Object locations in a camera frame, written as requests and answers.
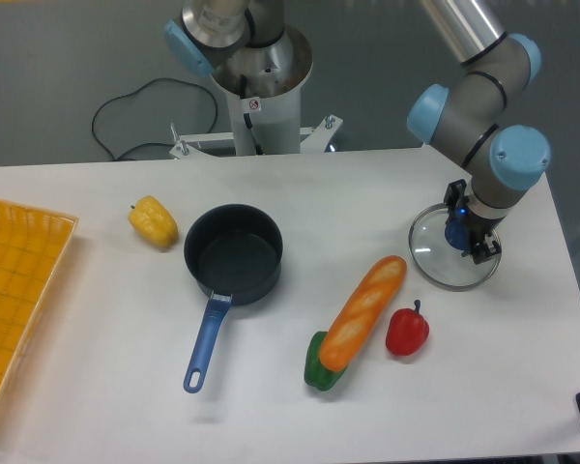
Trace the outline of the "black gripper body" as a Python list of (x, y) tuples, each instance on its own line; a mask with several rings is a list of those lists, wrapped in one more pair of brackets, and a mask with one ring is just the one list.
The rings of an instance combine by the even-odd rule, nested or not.
[(506, 217), (505, 209), (483, 203), (463, 179), (448, 185), (444, 205), (448, 214), (445, 225), (448, 242), (484, 242)]

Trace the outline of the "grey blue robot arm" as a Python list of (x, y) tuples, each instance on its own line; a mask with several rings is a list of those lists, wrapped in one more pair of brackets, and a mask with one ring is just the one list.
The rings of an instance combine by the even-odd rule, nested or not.
[[(444, 234), (481, 264), (500, 255), (497, 225), (550, 161), (540, 131), (496, 123), (534, 81), (541, 54), (527, 37), (508, 34), (482, 1), (425, 1), (422, 8), (465, 73), (453, 88), (427, 88), (407, 127), (470, 175), (448, 186)], [(286, 23), (282, 2), (187, 1), (164, 36), (186, 69), (225, 93), (238, 155), (296, 154), (306, 146), (301, 89), (313, 59), (305, 36)]]

